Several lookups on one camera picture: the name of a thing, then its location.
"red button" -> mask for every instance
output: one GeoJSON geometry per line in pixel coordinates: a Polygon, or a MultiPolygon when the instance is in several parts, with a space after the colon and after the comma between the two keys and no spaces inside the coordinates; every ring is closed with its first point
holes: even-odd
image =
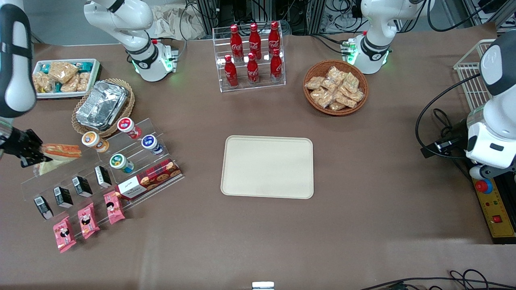
{"type": "Polygon", "coordinates": [[[479,192],[486,192],[489,190],[489,185],[487,185],[487,182],[483,181],[483,180],[479,180],[475,183],[475,188],[479,191],[479,192]]]}

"emergency stop button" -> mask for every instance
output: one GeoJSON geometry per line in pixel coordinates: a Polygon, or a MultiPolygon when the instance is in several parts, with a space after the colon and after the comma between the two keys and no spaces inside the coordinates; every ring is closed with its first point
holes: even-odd
{"type": "Polygon", "coordinates": [[[479,191],[479,192],[483,192],[485,193],[486,195],[490,194],[491,192],[493,192],[493,184],[491,183],[491,181],[487,180],[487,179],[484,179],[484,180],[479,180],[475,183],[475,188],[479,191]]]}

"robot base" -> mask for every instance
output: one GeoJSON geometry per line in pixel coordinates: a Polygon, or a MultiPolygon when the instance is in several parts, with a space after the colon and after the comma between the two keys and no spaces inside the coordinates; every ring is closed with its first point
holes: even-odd
{"type": "Polygon", "coordinates": [[[380,70],[388,54],[386,53],[383,56],[378,54],[379,58],[377,60],[371,60],[369,56],[362,51],[360,46],[363,38],[363,35],[359,35],[354,39],[355,43],[357,44],[354,66],[357,67],[363,74],[373,74],[380,70]]]}
{"type": "Polygon", "coordinates": [[[170,46],[157,43],[156,47],[158,48],[158,58],[156,58],[148,69],[142,69],[134,65],[136,72],[148,82],[162,80],[169,73],[173,72],[174,69],[170,46]]]}

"wire basket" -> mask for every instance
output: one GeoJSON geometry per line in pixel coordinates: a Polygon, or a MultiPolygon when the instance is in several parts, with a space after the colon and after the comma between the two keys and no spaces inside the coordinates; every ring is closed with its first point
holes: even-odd
{"type": "MultiPolygon", "coordinates": [[[[131,115],[131,112],[133,111],[134,101],[135,101],[133,89],[126,81],[121,80],[121,79],[108,78],[105,81],[115,84],[115,85],[122,86],[127,89],[127,91],[129,92],[129,98],[128,98],[128,100],[126,100],[125,104],[123,105],[122,109],[120,110],[121,113],[119,114],[118,119],[123,118],[123,117],[129,117],[131,115]]],[[[117,122],[114,122],[113,125],[111,125],[111,127],[109,127],[107,130],[99,131],[94,128],[88,127],[88,126],[84,126],[77,121],[77,111],[84,104],[84,102],[86,101],[88,96],[90,96],[90,92],[91,92],[91,90],[89,90],[88,93],[75,106],[75,109],[73,110],[73,113],[72,113],[72,126],[77,131],[77,133],[79,133],[81,135],[83,135],[84,133],[86,133],[88,131],[94,131],[102,138],[109,137],[118,130],[117,122]]]]}
{"type": "Polygon", "coordinates": [[[350,65],[349,63],[343,61],[343,60],[336,60],[336,59],[327,59],[323,60],[321,62],[316,63],[314,66],[312,66],[308,71],[307,74],[304,76],[303,81],[303,91],[304,96],[307,98],[308,102],[312,104],[312,106],[316,109],[318,109],[321,112],[327,113],[329,115],[333,116],[344,116],[351,114],[357,110],[359,110],[364,104],[365,101],[367,101],[367,96],[369,95],[369,85],[367,83],[367,79],[365,78],[365,75],[357,69],[355,66],[350,65]],[[330,70],[330,67],[335,66],[340,71],[343,72],[351,72],[358,80],[359,80],[359,89],[362,90],[364,93],[364,98],[357,104],[355,108],[344,108],[342,110],[338,111],[332,111],[329,109],[325,109],[321,106],[319,106],[310,96],[310,91],[304,86],[304,84],[308,83],[308,81],[314,77],[314,76],[322,76],[326,77],[326,74],[330,70]]]}

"yogurt cup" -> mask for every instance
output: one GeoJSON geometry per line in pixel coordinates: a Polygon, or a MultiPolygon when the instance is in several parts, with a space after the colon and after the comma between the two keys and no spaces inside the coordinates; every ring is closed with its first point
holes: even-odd
{"type": "Polygon", "coordinates": [[[109,164],[111,167],[120,169],[125,173],[131,173],[134,170],[134,163],[132,163],[130,160],[127,160],[127,158],[125,158],[125,156],[120,153],[111,156],[109,164]]]}
{"type": "Polygon", "coordinates": [[[159,155],[163,152],[163,146],[153,135],[146,135],[141,139],[141,145],[147,150],[150,150],[152,154],[159,155]]]}
{"type": "Polygon", "coordinates": [[[124,117],[118,120],[117,128],[123,133],[126,133],[132,139],[138,139],[141,136],[141,129],[137,125],[135,125],[134,121],[131,118],[124,117]]]}
{"type": "Polygon", "coordinates": [[[93,131],[84,133],[82,141],[84,145],[92,147],[100,153],[106,152],[109,148],[109,142],[102,139],[97,133],[93,131]]]}

